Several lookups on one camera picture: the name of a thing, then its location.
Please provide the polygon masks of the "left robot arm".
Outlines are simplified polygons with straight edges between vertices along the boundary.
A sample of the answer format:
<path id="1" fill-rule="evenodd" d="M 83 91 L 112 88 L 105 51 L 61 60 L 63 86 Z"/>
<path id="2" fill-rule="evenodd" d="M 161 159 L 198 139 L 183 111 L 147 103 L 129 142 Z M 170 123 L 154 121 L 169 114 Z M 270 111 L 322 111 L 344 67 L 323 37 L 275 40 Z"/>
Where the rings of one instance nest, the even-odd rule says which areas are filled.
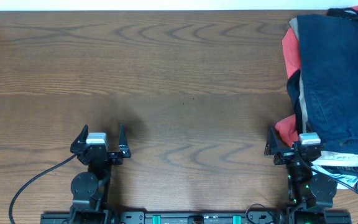
<path id="1" fill-rule="evenodd" d="M 73 204 L 70 207 L 69 224 L 119 223 L 118 213 L 108 206 L 108 194 L 111 167 L 121 165 L 124 159 L 131 157 L 124 126 L 120 125 L 119 128 L 117 152 L 108 151 L 106 133 L 91 133 L 87 125 L 71 144 L 70 152 L 88 170 L 76 175 L 71 182 Z"/>

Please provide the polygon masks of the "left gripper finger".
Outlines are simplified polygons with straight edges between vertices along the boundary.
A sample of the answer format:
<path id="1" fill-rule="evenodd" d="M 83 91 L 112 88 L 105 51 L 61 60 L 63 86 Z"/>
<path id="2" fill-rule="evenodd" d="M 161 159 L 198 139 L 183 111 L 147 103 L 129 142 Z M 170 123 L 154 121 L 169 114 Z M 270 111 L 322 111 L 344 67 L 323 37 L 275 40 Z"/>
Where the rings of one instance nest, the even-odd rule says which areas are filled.
<path id="1" fill-rule="evenodd" d="M 131 158 L 131 150 L 129 149 L 123 124 L 120 125 L 119 130 L 119 149 L 122 158 Z"/>
<path id="2" fill-rule="evenodd" d="M 70 146 L 70 152 L 73 154 L 82 154 L 87 148 L 86 140 L 89 135 L 88 125 L 84 125 L 81 133 L 76 137 Z"/>

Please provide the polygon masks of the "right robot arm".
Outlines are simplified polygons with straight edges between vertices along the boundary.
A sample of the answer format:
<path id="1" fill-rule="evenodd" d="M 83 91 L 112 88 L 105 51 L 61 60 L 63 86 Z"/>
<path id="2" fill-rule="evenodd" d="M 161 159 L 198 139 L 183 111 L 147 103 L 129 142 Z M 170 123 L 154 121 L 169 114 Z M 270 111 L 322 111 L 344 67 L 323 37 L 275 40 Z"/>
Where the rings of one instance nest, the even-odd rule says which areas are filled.
<path id="1" fill-rule="evenodd" d="M 279 133 L 268 127 L 264 154 L 273 163 L 284 165 L 288 172 L 288 199 L 293 205 L 277 212 L 275 223 L 326 223 L 325 210 L 333 206 L 337 183 L 313 171 L 312 162 L 321 156 L 323 143 L 316 133 L 301 134 L 287 145 Z"/>

